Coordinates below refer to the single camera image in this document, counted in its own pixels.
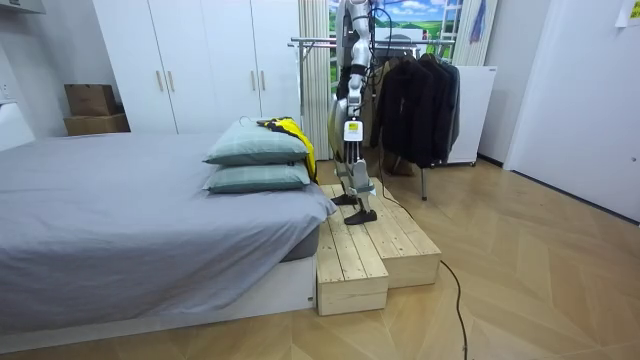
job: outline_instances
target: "robot leg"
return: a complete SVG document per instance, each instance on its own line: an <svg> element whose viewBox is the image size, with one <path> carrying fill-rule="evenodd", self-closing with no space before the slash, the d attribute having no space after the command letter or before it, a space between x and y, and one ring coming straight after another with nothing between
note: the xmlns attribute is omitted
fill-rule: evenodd
<svg viewBox="0 0 640 360"><path fill-rule="evenodd" d="M334 99L329 118L329 141L344 194L332 200L336 205L360 205L360 211L344 220L347 225L357 225L377 220L376 212L369 205L369 194L375 187L362 157L362 143L344 140L346 120L347 100Z"/></svg>

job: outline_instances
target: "clothes rack rail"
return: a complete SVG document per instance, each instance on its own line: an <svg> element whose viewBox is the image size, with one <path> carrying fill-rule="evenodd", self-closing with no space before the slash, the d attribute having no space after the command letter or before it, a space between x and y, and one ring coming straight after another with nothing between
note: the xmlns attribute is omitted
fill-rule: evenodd
<svg viewBox="0 0 640 360"><path fill-rule="evenodd" d="M420 49L415 45L434 45L437 46L437 52L442 57L445 48L447 46L453 46L455 41L453 40L405 40L405 39L391 39L391 40L375 40L375 45L381 45L377 47L378 51L410 51L414 58L420 57ZM292 37L291 43L287 44L288 47L298 48L298 71L300 74L300 116L304 118L304 61L307 55L314 48L331 49L336 47L335 38L312 38L312 37ZM426 169L420 169L420 182L422 191L422 200L427 200L427 182L426 182Z"/></svg>

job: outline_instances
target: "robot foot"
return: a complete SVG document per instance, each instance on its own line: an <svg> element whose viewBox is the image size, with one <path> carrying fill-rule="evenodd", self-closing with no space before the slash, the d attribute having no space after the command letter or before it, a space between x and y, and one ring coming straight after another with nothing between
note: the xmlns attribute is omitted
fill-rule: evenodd
<svg viewBox="0 0 640 360"><path fill-rule="evenodd" d="M360 210L357 213L349 216L344 219L344 223L346 225L361 225L369 221L378 220L378 214L376 214L375 210L371 210L366 212L364 210Z"/></svg>
<svg viewBox="0 0 640 360"><path fill-rule="evenodd" d="M358 205L358 199L355 196L349 196L347 194L342 194L340 196L334 197L331 199L336 206L341 205Z"/></svg>

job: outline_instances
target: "yellow jacket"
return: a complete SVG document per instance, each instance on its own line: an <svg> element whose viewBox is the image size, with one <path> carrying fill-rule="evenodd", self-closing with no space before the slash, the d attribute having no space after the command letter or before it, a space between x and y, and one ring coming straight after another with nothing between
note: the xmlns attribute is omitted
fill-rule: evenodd
<svg viewBox="0 0 640 360"><path fill-rule="evenodd" d="M313 155L313 144L307 139L302 130L298 127L298 124L290 117L273 118L271 120L258 121L258 125L262 125L271 131L285 133L293 137L298 138L309 151L309 155L305 158L305 166L309 173L309 178L314 183L318 183L316 172L316 160Z"/></svg>

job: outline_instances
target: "wooden floor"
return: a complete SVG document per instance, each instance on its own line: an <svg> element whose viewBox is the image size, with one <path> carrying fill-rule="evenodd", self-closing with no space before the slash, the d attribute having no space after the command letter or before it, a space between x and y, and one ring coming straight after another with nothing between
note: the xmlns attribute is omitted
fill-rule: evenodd
<svg viewBox="0 0 640 360"><path fill-rule="evenodd" d="M330 163L323 183L336 183ZM386 187L463 288L475 360L640 359L640 229L479 162ZM456 287L390 289L381 311L264 316L0 356L8 359L462 359Z"/></svg>

